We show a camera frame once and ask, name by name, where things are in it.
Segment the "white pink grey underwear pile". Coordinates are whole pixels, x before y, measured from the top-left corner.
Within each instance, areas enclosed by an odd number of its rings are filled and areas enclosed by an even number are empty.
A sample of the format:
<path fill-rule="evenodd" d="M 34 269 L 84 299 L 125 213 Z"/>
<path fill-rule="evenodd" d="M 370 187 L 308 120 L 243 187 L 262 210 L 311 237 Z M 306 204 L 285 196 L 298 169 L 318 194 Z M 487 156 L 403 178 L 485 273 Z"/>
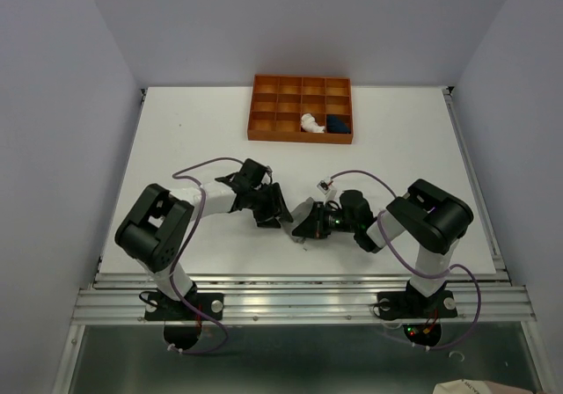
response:
<path fill-rule="evenodd" d="M 301 116 L 301 129 L 304 132 L 312 134 L 323 134 L 325 132 L 325 126 L 319 125 L 310 113 L 305 113 Z"/>

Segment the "navy blue underwear white trim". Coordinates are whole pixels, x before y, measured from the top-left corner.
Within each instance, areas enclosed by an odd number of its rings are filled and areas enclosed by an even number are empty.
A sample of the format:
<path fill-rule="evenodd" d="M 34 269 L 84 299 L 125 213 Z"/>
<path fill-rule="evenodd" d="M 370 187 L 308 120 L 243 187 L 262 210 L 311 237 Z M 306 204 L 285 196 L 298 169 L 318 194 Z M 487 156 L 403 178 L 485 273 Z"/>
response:
<path fill-rule="evenodd" d="M 326 130 L 331 134 L 350 135 L 351 127 L 346 123 L 346 116 L 328 114 L 326 116 Z"/>

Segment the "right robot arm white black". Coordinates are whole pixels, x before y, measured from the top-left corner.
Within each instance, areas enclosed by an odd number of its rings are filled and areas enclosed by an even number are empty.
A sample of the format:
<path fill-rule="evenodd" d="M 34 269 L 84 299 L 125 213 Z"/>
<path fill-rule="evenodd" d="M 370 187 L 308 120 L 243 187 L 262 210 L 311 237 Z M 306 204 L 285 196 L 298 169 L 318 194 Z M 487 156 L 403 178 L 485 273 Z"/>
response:
<path fill-rule="evenodd" d="M 417 179 L 405 195 L 396 197 L 378 214 L 358 190 L 346 190 L 339 200 L 299 204 L 293 222 L 285 226 L 296 242 L 326 239 L 334 232 L 351 233 L 366 252 L 387 247 L 412 274 L 405 305 L 415 315 L 424 315 L 436 305 L 436 294 L 445 287 L 450 261 L 458 241 L 474 219 L 471 208 L 441 188 Z M 418 243 L 416 263 L 409 266 L 391 242 L 407 233 Z"/>

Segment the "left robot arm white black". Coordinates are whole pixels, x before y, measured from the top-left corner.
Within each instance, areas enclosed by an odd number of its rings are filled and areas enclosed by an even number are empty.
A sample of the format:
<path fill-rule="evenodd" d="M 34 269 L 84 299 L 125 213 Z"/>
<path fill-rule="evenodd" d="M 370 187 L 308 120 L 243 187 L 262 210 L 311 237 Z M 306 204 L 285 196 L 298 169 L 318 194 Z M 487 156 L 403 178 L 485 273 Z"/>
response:
<path fill-rule="evenodd" d="M 174 179 L 194 182 L 180 196 L 158 184 L 146 186 L 116 230 L 115 243 L 143 267 L 177 318 L 195 310 L 196 284 L 179 258 L 202 218 L 248 209 L 260 228 L 293 221 L 270 168 L 250 158 L 238 163 L 238 171 L 206 184 L 187 174 L 195 166 L 174 173 Z"/>

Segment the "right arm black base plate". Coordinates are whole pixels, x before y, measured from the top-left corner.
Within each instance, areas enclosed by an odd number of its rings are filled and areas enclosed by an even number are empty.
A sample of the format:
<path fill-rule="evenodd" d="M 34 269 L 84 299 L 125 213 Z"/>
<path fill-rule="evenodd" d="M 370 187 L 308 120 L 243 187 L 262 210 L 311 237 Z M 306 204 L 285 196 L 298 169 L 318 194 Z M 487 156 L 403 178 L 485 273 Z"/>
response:
<path fill-rule="evenodd" d="M 377 315 L 385 321 L 455 318 L 458 316 L 453 294 L 449 290 L 425 297 L 418 293 L 406 291 L 388 291 L 379 293 L 376 301 Z"/>

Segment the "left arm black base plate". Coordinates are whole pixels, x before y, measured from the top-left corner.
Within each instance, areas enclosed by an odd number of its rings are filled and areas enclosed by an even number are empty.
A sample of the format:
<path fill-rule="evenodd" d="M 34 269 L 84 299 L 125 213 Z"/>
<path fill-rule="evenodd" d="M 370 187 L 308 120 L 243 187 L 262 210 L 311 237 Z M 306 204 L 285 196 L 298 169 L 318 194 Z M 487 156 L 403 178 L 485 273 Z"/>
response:
<path fill-rule="evenodd" d="M 139 299 L 145 304 L 144 319 L 149 322 L 196 321 L 202 317 L 183 302 L 174 301 L 160 291 L 142 291 Z M 223 319 L 224 295 L 221 293 L 196 294 L 189 302 L 200 312 L 213 319 Z"/>

